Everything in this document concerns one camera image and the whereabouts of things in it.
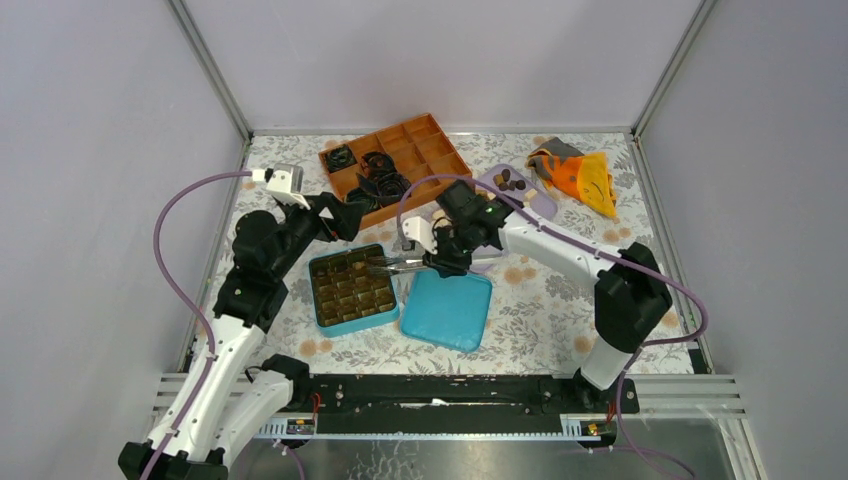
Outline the metal serving tongs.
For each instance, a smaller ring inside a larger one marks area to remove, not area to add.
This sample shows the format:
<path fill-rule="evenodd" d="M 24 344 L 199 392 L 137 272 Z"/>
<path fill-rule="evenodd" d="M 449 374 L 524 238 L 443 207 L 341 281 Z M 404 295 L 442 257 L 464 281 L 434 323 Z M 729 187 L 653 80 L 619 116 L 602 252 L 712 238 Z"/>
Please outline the metal serving tongs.
<path fill-rule="evenodd" d="M 366 261 L 367 270 L 376 276 L 395 276 L 427 270 L 421 258 L 375 256 Z"/>

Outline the teal chocolate box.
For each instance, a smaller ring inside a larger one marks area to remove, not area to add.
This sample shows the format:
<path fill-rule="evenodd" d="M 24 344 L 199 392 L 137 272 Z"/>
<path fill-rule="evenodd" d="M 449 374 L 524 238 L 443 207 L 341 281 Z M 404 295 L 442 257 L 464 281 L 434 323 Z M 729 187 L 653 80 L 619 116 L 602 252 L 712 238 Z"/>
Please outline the teal chocolate box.
<path fill-rule="evenodd" d="M 323 336 L 340 337 L 400 318 L 391 279 L 368 270 L 370 261 L 383 255 L 383 247 L 372 243 L 310 260 L 315 323 Z"/>

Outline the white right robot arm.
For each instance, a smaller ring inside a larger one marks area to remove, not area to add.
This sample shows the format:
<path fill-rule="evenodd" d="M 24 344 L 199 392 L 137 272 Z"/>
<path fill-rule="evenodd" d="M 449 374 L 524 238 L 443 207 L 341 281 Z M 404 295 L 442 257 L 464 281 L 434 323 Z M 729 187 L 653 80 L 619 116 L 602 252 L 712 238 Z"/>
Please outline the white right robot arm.
<path fill-rule="evenodd" d="M 570 234 L 508 195 L 479 194 L 475 180 L 450 179 L 436 199 L 443 218 L 399 220 L 404 241 L 422 246 L 424 265 L 444 278 L 466 274 L 474 251 L 492 247 L 527 256 L 591 293 L 598 338 L 573 376 L 571 395 L 589 412 L 614 405 L 618 379 L 673 305 L 652 251 Z"/>

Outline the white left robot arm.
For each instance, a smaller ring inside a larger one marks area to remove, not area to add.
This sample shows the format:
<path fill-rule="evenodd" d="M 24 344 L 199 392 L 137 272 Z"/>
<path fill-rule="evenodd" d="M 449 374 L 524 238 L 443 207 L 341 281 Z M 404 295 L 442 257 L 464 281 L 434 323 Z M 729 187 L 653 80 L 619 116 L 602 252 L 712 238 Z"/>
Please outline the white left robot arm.
<path fill-rule="evenodd" d="M 276 355 L 263 363 L 259 383 L 246 397 L 227 403 L 248 356 L 284 303 L 285 275 L 313 241 L 354 240 L 366 206 L 328 192 L 280 194 L 275 201 L 282 221 L 255 210 L 237 222 L 234 266 L 218 292 L 213 319 L 203 323 L 206 350 L 147 439 L 123 447 L 118 465 L 126 478 L 225 479 L 275 411 L 296 411 L 309 401 L 307 365 Z"/>

